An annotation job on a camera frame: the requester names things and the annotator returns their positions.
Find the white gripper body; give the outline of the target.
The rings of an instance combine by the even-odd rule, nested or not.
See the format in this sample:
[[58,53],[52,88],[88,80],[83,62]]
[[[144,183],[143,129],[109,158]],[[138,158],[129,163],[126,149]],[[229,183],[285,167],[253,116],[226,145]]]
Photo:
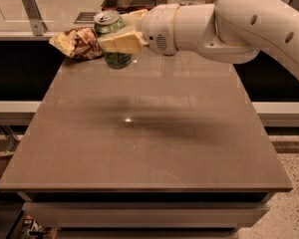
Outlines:
[[161,4],[144,15],[142,32],[153,52],[167,56],[176,53],[173,25],[178,8],[178,4]]

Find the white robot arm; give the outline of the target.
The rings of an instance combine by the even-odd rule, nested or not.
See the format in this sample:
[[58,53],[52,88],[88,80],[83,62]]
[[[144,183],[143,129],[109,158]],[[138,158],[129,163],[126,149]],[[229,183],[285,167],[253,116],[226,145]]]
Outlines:
[[162,4],[123,16],[126,26],[98,39],[111,53],[147,47],[173,55],[191,51],[228,64],[264,52],[299,81],[299,11],[281,0],[217,0],[214,4]]

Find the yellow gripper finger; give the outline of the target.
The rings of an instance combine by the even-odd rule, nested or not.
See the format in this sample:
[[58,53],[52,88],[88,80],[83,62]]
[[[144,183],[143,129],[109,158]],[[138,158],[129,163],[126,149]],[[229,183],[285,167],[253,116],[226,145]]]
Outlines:
[[137,54],[149,44],[144,34],[138,31],[135,25],[99,37],[98,43],[105,52],[124,54]]
[[148,13],[148,9],[141,9],[130,13],[122,14],[125,25],[140,26],[142,24],[143,17]]

